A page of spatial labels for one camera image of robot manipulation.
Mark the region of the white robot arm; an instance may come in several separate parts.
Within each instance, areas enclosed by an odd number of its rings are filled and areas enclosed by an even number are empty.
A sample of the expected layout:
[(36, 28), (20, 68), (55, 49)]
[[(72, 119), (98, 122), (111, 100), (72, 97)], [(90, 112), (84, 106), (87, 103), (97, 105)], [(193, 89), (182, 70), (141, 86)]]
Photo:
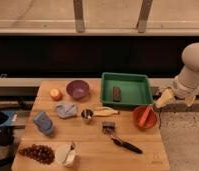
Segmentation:
[(156, 101), (157, 108), (162, 108), (177, 98), (184, 99), (185, 104), (190, 107), (199, 93), (199, 43), (186, 46), (181, 58), (184, 66), (173, 78), (172, 85), (167, 87)]

